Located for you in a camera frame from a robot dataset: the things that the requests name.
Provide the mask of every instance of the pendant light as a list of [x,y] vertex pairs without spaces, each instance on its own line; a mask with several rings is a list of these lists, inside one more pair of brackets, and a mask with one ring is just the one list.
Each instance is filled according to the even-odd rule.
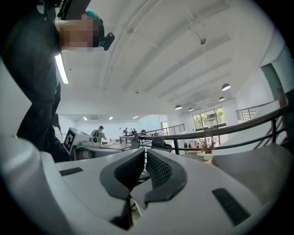
[[230,88],[231,88],[230,84],[225,83],[225,84],[223,84],[221,90],[228,90],[228,89],[230,89]]
[[179,109],[181,109],[181,108],[183,108],[181,105],[176,105],[176,106],[175,106],[175,110],[179,110]]

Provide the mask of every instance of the flower pot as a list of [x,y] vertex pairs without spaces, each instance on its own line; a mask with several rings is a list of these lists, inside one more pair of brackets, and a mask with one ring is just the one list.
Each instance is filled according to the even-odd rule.
[[211,160],[212,158],[213,158],[212,153],[204,153],[204,160],[205,161]]

